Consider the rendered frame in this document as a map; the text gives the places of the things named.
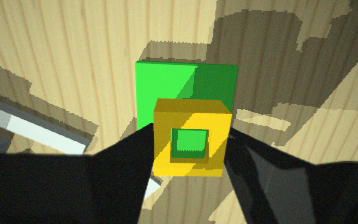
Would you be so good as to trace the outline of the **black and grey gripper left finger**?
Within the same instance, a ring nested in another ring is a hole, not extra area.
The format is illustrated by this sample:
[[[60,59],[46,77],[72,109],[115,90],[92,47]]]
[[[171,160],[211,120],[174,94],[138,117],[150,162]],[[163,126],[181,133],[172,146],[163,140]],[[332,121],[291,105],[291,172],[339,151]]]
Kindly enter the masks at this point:
[[[0,153],[0,215],[138,224],[153,163],[153,123],[93,155]]]

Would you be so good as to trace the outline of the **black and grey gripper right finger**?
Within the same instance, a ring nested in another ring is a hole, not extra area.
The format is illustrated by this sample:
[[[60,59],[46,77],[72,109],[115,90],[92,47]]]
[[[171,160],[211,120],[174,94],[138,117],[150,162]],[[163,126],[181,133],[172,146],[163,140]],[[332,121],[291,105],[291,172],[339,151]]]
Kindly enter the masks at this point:
[[[246,224],[343,224],[358,201],[358,161],[313,164],[232,127],[224,165]]]

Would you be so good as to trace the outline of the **yellow square nut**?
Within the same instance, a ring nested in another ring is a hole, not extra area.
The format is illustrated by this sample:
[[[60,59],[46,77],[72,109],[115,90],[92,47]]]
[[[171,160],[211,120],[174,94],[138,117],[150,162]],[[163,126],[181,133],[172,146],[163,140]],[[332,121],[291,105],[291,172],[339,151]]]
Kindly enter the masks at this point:
[[[154,176],[222,177],[231,112],[221,100],[157,98]],[[171,128],[208,129],[204,158],[172,158]]]

